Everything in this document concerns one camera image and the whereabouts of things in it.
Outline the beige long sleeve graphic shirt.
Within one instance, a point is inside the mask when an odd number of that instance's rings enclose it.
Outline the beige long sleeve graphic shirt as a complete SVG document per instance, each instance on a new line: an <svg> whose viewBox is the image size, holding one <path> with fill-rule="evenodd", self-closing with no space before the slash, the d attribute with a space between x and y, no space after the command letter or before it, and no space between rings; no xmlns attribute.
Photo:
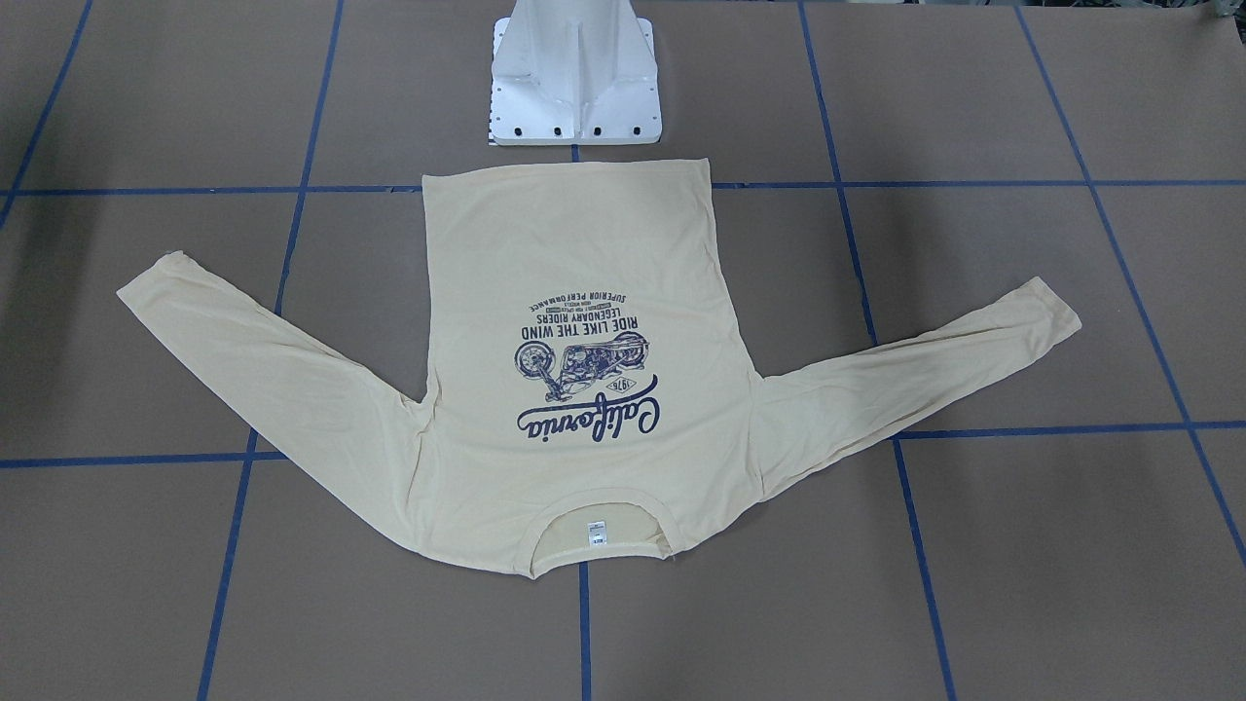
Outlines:
<svg viewBox="0 0 1246 701"><path fill-rule="evenodd" d="M1033 278L934 331L764 377L708 161L498 166L421 191L422 398L183 252L120 299L348 510L449 565L538 578L672 558L1082 329Z"/></svg>

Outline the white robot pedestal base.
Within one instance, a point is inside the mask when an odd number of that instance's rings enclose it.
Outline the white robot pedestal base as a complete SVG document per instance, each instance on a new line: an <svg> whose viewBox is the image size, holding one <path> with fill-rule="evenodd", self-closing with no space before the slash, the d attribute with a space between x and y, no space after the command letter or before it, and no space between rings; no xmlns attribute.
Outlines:
<svg viewBox="0 0 1246 701"><path fill-rule="evenodd" d="M653 144L654 27L629 1L518 1L493 22L495 146Z"/></svg>

